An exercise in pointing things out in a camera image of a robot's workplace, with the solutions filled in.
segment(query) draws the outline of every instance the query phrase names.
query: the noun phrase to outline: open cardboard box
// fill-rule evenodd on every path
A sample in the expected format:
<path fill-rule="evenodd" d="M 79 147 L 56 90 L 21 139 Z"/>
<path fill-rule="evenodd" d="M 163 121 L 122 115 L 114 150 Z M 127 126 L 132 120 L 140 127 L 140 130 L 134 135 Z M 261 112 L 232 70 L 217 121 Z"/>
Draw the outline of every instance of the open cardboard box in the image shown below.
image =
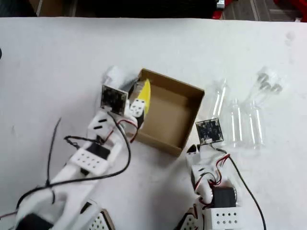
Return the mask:
<path fill-rule="evenodd" d="M 137 140 L 179 156 L 188 140 L 204 96 L 204 90 L 142 69 L 141 81 L 149 79 L 151 100 Z"/>

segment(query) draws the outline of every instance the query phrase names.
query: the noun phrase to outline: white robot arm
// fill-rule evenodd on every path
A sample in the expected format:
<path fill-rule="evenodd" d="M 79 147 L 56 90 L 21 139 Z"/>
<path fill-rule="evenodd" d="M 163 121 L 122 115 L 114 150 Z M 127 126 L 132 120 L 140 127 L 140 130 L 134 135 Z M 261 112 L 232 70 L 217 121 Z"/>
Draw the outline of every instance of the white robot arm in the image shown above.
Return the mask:
<path fill-rule="evenodd" d="M 212 143 L 223 141 L 218 119 L 196 123 L 200 142 L 203 145 L 192 145 L 186 153 L 191 182 L 199 196 L 193 207 L 183 216 L 176 230 L 228 230 L 243 229 L 244 212 L 240 204 L 242 198 L 239 184 L 233 174 L 224 167 L 227 159 L 232 162 L 245 188 L 255 201 L 263 222 L 263 213 L 254 195 L 247 187 L 236 164 L 225 150 L 215 148 Z"/>
<path fill-rule="evenodd" d="M 142 126 L 146 102 L 136 99 L 130 106 L 127 93 L 108 86 L 104 86 L 103 92 L 105 106 L 91 121 L 88 137 L 65 138 L 78 150 L 50 183 L 28 192 L 18 202 L 16 230 L 99 229 L 96 227 L 102 222 L 104 230 L 114 229 L 110 221 L 107 223 L 101 207 L 89 197 L 99 179 L 118 175 L 128 167 L 131 152 L 127 137 L 131 136 L 132 142 Z M 137 110 L 135 104 L 141 104 Z M 86 142 L 80 148 L 71 139 Z M 125 146 L 129 151 L 127 165 L 105 175 Z"/>

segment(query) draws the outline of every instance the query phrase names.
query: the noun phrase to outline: floor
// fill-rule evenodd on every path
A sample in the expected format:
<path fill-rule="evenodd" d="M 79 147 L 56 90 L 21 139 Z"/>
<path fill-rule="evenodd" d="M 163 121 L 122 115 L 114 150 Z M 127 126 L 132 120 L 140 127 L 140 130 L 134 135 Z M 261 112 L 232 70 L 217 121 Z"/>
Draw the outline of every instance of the floor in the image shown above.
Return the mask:
<path fill-rule="evenodd" d="M 30 0 L 39 16 L 95 17 L 93 0 Z M 293 22 L 301 13 L 288 0 L 235 0 L 224 10 L 224 20 Z"/>

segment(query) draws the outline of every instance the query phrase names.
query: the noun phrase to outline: wire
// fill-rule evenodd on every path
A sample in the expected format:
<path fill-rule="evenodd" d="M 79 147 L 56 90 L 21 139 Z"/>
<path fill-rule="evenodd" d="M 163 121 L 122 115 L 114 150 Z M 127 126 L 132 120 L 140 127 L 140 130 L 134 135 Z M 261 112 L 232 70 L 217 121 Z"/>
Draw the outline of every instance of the wire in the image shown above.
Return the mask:
<path fill-rule="evenodd" d="M 53 134 L 52 134 L 52 139 L 51 139 L 51 144 L 50 144 L 50 149 L 49 149 L 49 154 L 48 154 L 48 162 L 47 162 L 47 180 L 46 180 L 46 186 L 50 185 L 50 161 L 51 161 L 51 154 L 52 154 L 52 150 L 53 150 L 53 144 L 54 144 L 54 140 L 56 138 L 56 134 L 57 134 L 57 129 L 59 126 L 59 123 L 61 121 L 61 118 L 59 118 L 56 126 L 53 129 Z"/>
<path fill-rule="evenodd" d="M 214 185 L 220 185 L 221 182 L 222 182 L 222 174 L 221 174 L 220 169 L 218 168 L 219 162 L 221 162 L 222 160 L 224 160 L 223 163 L 222 163 L 222 166 L 223 166 L 224 163 L 225 163 L 225 160 L 227 160 L 227 159 L 229 158 L 229 156 L 230 156 L 230 154 L 227 153 L 225 156 L 223 156 L 222 158 L 220 158 L 219 160 L 217 160 L 217 162 L 216 162 L 216 164 L 215 164 L 215 167 L 216 167 L 216 169 L 217 169 L 217 172 L 218 172 L 220 178 L 219 178 L 219 180 L 218 180 Z"/>
<path fill-rule="evenodd" d="M 72 142 L 70 139 L 90 141 L 90 142 L 96 143 L 98 145 L 104 144 L 104 142 L 105 142 L 102 139 L 96 140 L 96 139 L 89 139 L 89 138 L 83 138 L 83 137 L 78 137 L 78 136 L 66 136 L 66 137 L 64 137 L 64 140 L 66 140 L 67 143 L 74 146 L 76 149 L 79 149 L 80 146 L 78 145 L 77 142 Z"/>
<path fill-rule="evenodd" d="M 212 144 L 210 144 L 210 146 L 211 146 L 211 148 L 213 148 L 216 151 L 223 152 L 224 154 L 228 154 L 224 149 L 215 148 L 215 147 L 213 147 Z M 238 173 L 241 181 L 243 182 L 243 184 L 244 184 L 245 188 L 247 189 L 248 193 L 250 194 L 251 198 L 254 200 L 254 202 L 255 202 L 255 204 L 257 206 L 257 209 L 258 209 L 258 211 L 260 213 L 261 219 L 262 219 L 263 229 L 266 230 L 267 227 L 266 227 L 266 224 L 265 224 L 264 215 L 263 215 L 263 212 L 262 212 L 262 210 L 260 208 L 260 205 L 258 204 L 258 202 L 257 202 L 256 198 L 254 197 L 253 193 L 250 191 L 250 189 L 248 188 L 247 184 L 245 183 L 245 181 L 244 181 L 244 179 L 243 179 L 243 177 L 242 177 L 238 167 L 236 166 L 236 163 L 234 162 L 234 160 L 230 156 L 228 158 L 232 162 L 234 168 L 236 169 L 236 172 Z"/>
<path fill-rule="evenodd" d="M 5 218 L 5 217 L 9 217 L 9 216 L 13 216 L 13 215 L 16 215 L 16 214 L 17 214 L 17 210 L 14 211 L 14 212 L 7 213 L 7 214 L 0 216 L 0 219 Z"/>
<path fill-rule="evenodd" d="M 117 171 L 117 172 L 114 172 L 114 173 L 111 173 L 111 174 L 107 174 L 107 175 L 103 175 L 103 176 L 97 176 L 97 177 L 89 177 L 89 178 L 81 178 L 81 179 L 74 179 L 74 180 L 68 180 L 68 181 L 61 181 L 61 182 L 57 182 L 57 183 L 53 183 L 53 184 L 50 184 L 49 187 L 54 187 L 54 186 L 59 186 L 59 185 L 63 185 L 63 184 L 70 184 L 70 183 L 75 183 L 75 182 L 83 182 L 83 181 L 94 181 L 94 180 L 101 180 L 101 179 L 105 179 L 105 178 L 109 178 L 109 177 L 113 177 L 113 176 L 117 176 L 121 173 L 123 173 L 130 165 L 130 162 L 131 162 L 131 148 L 130 148 L 130 144 L 129 144 L 129 141 L 124 133 L 124 131 L 122 130 L 122 128 L 119 126 L 119 124 L 117 123 L 116 119 L 112 116 L 112 114 L 110 112 L 107 113 L 114 121 L 116 127 L 119 129 L 119 131 L 121 132 L 123 138 L 125 139 L 125 142 L 126 142 L 126 145 L 127 145 L 127 149 L 128 149 L 128 161 L 127 161 L 127 164 L 126 166 Z M 40 191 L 40 190 L 44 190 L 46 189 L 47 187 L 46 186 L 42 186 L 42 187 L 37 187 L 37 188 L 34 188 L 28 192 L 26 192 L 25 194 L 23 194 L 18 202 L 17 202 L 17 206 L 16 206 L 16 209 L 19 208 L 21 202 L 23 201 L 23 199 L 25 199 L 27 196 L 29 196 L 30 194 L 34 193 L 34 192 L 37 192 L 37 191 Z"/>
<path fill-rule="evenodd" d="M 127 119 L 121 119 L 121 120 L 119 120 L 119 121 L 118 121 L 118 124 L 120 124 L 120 123 L 123 122 L 123 121 L 126 122 L 126 123 L 129 123 L 129 124 L 133 125 L 133 126 L 136 128 L 135 134 L 133 135 L 133 137 L 132 137 L 131 140 L 130 140 L 130 143 L 132 143 L 132 142 L 134 141 L 136 135 L 138 134 L 138 126 L 137 126 L 135 123 L 133 123 L 132 121 L 129 121 L 129 120 L 127 120 Z"/>
<path fill-rule="evenodd" d="M 207 175 L 207 174 L 210 174 L 210 175 L 214 178 L 214 181 L 215 181 L 215 183 L 216 183 L 216 178 L 215 178 L 215 176 L 214 176 L 211 172 L 205 172 L 205 173 L 201 174 L 201 177 L 200 177 L 199 180 L 196 182 L 195 188 L 194 188 L 194 191 L 195 191 L 195 192 L 196 192 L 196 190 L 198 189 L 199 185 L 201 184 L 201 181 L 202 181 L 204 175 Z"/>

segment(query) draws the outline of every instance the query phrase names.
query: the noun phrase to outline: yellow object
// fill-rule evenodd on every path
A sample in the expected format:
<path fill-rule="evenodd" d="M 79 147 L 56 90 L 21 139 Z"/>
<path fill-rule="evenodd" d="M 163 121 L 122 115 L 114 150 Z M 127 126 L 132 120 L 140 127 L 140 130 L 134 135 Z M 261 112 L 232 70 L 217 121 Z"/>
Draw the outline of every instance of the yellow object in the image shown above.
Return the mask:
<path fill-rule="evenodd" d="M 150 82 L 148 79 L 145 81 L 144 86 L 137 98 L 145 101 L 144 116 L 146 116 L 149 111 L 150 104 Z"/>

